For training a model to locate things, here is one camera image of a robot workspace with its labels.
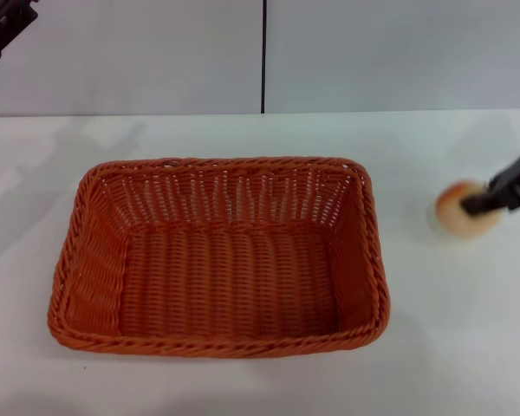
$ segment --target robot arm end effector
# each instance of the robot arm end effector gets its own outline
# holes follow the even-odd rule
[[[466,198],[461,205],[473,217],[503,208],[520,208],[520,158],[490,181],[486,193]]]
[[[0,58],[3,49],[38,17],[32,2],[38,0],[0,0]]]

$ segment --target white wall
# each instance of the white wall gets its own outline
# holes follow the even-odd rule
[[[273,0],[268,112],[520,107],[520,0]]]
[[[3,53],[0,115],[260,111],[258,0],[42,0]]]

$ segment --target white table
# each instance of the white table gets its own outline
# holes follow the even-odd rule
[[[520,415],[520,212],[444,240],[426,208],[520,153],[520,111],[0,119],[0,415]],[[393,313],[355,351],[280,360],[72,351],[49,334],[77,182],[112,159],[316,155],[374,181]]]

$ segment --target bread roll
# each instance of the bread roll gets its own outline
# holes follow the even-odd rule
[[[502,211],[471,217],[460,205],[465,197],[484,192],[483,184],[470,181],[458,182],[444,191],[435,203],[435,214],[443,228],[458,237],[473,238],[495,226],[501,219]]]

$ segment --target wicker basket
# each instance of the wicker basket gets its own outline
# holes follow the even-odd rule
[[[48,319],[87,351],[281,357],[367,345],[389,308],[362,166],[159,159],[83,178]]]

